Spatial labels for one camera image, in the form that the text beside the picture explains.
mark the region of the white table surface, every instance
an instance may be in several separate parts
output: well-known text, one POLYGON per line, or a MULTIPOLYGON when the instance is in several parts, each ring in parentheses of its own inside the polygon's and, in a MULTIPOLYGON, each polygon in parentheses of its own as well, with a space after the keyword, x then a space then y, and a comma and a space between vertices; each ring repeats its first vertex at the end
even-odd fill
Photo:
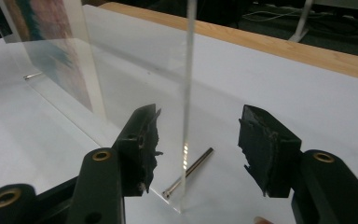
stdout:
MULTIPOLYGON (((85 7, 85 15, 89 25, 109 19, 112 27, 126 21, 153 32, 172 30, 93 7, 85 7)), ((103 41, 91 40, 96 46, 103 41)), ((245 157, 237 142, 244 104, 279 119, 303 140, 303 151, 334 153, 358 176, 357 78, 201 35, 196 35, 195 46, 190 160, 207 147, 215 153, 188 180, 183 214, 150 193, 126 199, 128 223, 252 223, 256 216, 295 223, 290 200, 263 198, 243 168, 245 157)), ((97 62, 106 55, 98 47, 94 53, 97 62)), ((161 66, 153 59, 149 65, 161 66)), ((77 175, 82 155, 98 146, 22 76, 0 40, 0 187, 24 182, 40 193, 77 175)), ((157 174, 156 179, 164 176, 163 171, 157 174)))

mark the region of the cable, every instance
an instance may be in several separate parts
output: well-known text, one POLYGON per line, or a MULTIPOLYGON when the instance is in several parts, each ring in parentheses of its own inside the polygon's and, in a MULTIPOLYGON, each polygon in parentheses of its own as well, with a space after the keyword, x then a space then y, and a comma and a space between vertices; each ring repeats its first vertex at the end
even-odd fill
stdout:
MULTIPOLYGON (((300 14, 298 14, 298 15, 293 15, 293 14, 295 14, 296 12, 301 12, 301 10, 302 9, 299 9, 299 10, 289 12, 289 13, 284 13, 284 14, 268 12, 268 11, 256 11, 256 12, 251 12, 251 13, 242 15, 242 17, 244 19, 248 20, 248 21, 271 21, 271 20, 278 19, 280 17, 296 17, 296 18, 299 18, 300 14), (276 17, 272 17, 272 18, 268 18, 268 19, 264 19, 264 20, 253 20, 253 19, 248 18, 248 16, 255 15, 255 14, 269 14, 269 15, 274 15, 276 17)), ((325 17, 326 15, 327 15, 326 13, 323 13, 323 14, 318 15, 318 16, 309 16, 309 18, 310 19, 319 19, 319 18, 325 17)))
POLYGON ((253 20, 253 19, 250 19, 250 18, 246 18, 246 16, 250 16, 250 15, 254 15, 256 13, 260 13, 260 12, 253 12, 253 13, 249 13, 247 15, 243 15, 242 17, 248 21, 272 21, 272 20, 275 20, 275 19, 278 19, 280 17, 284 17, 284 16, 289 16, 289 15, 292 15, 292 14, 295 14, 297 11, 292 11, 292 12, 289 12, 289 13, 286 13, 286 14, 280 14, 278 16, 275 16, 275 17, 271 17, 271 18, 268 18, 268 19, 264 19, 264 20, 253 20))
MULTIPOLYGON (((245 15, 242 15, 242 18, 248 21, 272 21, 279 19, 281 17, 296 17, 299 18, 300 15, 294 15, 297 12, 300 12, 302 9, 295 10, 289 13, 274 13, 274 12, 268 12, 268 11, 255 11, 251 12, 245 15), (267 15, 273 15, 274 17, 262 19, 262 20, 254 20, 251 18, 248 18, 249 16, 255 15, 255 14, 267 14, 267 15)), ((327 12, 327 13, 321 13, 318 16, 308 16, 309 18, 309 25, 320 32, 328 32, 328 33, 334 33, 337 35, 358 35, 358 22, 354 22, 347 18, 338 18, 337 16, 332 15, 333 12, 327 12), (329 25, 329 22, 339 23, 340 28, 337 28, 336 25, 329 25)))

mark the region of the silver screw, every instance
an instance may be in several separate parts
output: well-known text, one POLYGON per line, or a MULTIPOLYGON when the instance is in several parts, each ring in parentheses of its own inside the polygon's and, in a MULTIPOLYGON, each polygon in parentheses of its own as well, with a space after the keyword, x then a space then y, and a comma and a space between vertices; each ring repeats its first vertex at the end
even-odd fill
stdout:
MULTIPOLYGON (((203 161, 205 161, 206 158, 208 158, 208 156, 213 152, 213 148, 209 148, 208 150, 206 150, 206 152, 204 154, 202 154, 201 157, 199 157, 198 160, 196 160, 196 162, 194 162, 190 168, 188 168, 188 170, 186 170, 186 177, 188 177, 191 173, 193 173, 201 164, 203 161)), ((171 197, 171 194, 173 193, 173 191, 180 185, 180 183, 182 182, 182 178, 178 178, 169 188, 167 188, 166 190, 164 190, 162 192, 162 197, 165 200, 169 200, 171 197)))

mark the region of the metal pin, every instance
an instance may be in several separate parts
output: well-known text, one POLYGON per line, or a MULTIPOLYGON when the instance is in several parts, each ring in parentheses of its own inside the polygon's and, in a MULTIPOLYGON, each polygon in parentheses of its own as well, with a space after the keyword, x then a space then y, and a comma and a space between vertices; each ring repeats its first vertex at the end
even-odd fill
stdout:
MULTIPOLYGON (((186 177, 188 177, 191 173, 193 173, 202 164, 202 162, 205 161, 206 158, 208 158, 208 156, 212 152, 213 152, 213 148, 210 147, 204 154, 202 154, 202 156, 199 157, 199 159, 196 160, 196 162, 194 162, 194 164, 192 164, 190 168, 188 168, 188 170, 186 170, 186 177)), ((165 200, 169 200, 171 194, 180 185, 181 182, 182 182, 182 178, 179 177, 169 188, 167 188, 166 190, 164 190, 164 192, 162 192, 162 197, 165 200)))
POLYGON ((43 73, 36 73, 36 74, 32 74, 32 75, 29 75, 29 76, 25 76, 24 79, 25 80, 28 80, 30 79, 31 77, 36 77, 36 76, 39 76, 39 75, 42 75, 43 73))

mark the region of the wooden table edge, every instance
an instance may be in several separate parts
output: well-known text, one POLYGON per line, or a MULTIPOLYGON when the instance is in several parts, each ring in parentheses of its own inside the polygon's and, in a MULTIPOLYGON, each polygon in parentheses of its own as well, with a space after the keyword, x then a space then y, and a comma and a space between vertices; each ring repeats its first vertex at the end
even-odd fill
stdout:
MULTIPOLYGON (((113 2, 103 4, 100 8, 176 29, 186 30, 187 27, 186 18, 144 8, 131 7, 113 2)), ((330 49, 321 49, 266 35, 258 35, 204 21, 196 21, 195 29, 199 35, 205 35, 231 44, 260 50, 286 59, 358 78, 358 56, 355 55, 330 49)))

